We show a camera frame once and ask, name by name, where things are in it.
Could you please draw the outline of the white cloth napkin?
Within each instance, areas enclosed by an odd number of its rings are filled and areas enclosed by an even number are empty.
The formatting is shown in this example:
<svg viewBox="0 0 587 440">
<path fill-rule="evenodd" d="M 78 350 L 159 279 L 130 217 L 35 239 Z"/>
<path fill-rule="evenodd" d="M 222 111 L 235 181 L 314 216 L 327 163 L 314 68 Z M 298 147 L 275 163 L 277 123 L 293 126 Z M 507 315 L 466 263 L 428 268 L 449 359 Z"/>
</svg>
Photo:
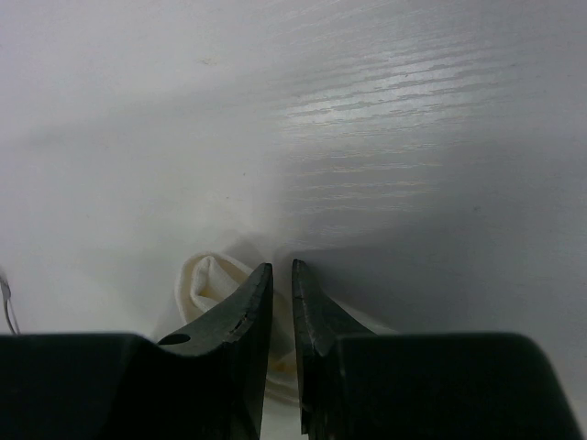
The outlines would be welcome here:
<svg viewBox="0 0 587 440">
<path fill-rule="evenodd" d="M 278 266 L 274 276 L 272 327 L 265 395 L 283 403 L 299 402 L 294 319 L 290 276 L 285 273 L 289 260 L 318 251 L 316 246 L 287 244 L 277 249 L 271 261 Z M 247 280 L 251 272 L 268 258 L 256 236 L 229 236 L 227 242 L 200 247 L 178 268 L 166 306 L 151 337 L 161 340 L 191 323 L 229 297 Z"/>
</svg>

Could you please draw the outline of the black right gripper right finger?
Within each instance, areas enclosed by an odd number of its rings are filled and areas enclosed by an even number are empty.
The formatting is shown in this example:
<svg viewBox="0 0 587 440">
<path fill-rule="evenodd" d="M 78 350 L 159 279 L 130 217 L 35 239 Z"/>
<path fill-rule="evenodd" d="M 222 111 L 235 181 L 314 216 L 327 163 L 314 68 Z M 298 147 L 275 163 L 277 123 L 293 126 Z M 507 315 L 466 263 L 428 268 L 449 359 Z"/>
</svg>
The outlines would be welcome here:
<svg viewBox="0 0 587 440">
<path fill-rule="evenodd" d="M 330 299 L 300 259 L 292 299 L 302 433 L 377 435 L 374 333 Z"/>
</svg>

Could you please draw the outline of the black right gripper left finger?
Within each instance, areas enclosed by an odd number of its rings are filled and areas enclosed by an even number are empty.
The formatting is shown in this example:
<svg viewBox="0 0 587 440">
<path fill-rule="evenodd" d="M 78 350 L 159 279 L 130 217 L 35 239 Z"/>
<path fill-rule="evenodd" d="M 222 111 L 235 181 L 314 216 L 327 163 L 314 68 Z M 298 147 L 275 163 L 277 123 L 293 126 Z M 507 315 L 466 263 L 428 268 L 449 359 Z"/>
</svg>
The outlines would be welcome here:
<svg viewBox="0 0 587 440">
<path fill-rule="evenodd" d="M 177 357 L 171 431 L 182 439 L 260 437 L 272 306 L 272 266 L 262 263 L 220 304 L 159 341 Z"/>
</svg>

